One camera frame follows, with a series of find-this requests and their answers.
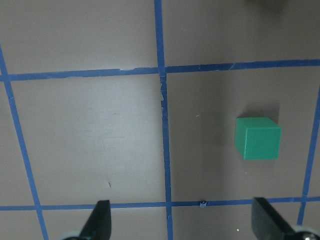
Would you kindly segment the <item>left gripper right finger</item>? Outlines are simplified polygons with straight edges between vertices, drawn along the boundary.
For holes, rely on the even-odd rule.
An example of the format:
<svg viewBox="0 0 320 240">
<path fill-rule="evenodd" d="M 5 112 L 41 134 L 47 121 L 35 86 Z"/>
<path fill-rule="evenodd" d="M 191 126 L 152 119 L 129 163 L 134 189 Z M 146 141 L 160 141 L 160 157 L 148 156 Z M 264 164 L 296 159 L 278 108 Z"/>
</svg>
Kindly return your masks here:
<svg viewBox="0 0 320 240">
<path fill-rule="evenodd" d="M 297 232 L 263 197 L 251 204 L 251 228 L 258 240 L 295 240 Z"/>
</svg>

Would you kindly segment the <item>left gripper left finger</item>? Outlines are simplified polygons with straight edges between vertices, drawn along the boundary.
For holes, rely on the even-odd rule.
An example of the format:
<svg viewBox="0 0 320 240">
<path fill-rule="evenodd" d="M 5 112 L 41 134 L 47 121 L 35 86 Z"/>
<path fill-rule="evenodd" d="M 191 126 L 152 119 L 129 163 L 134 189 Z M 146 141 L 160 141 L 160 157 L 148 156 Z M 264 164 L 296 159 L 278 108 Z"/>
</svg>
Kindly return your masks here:
<svg viewBox="0 0 320 240">
<path fill-rule="evenodd" d="M 79 240 L 109 240 L 112 233 L 111 204 L 99 200 L 83 226 Z"/>
</svg>

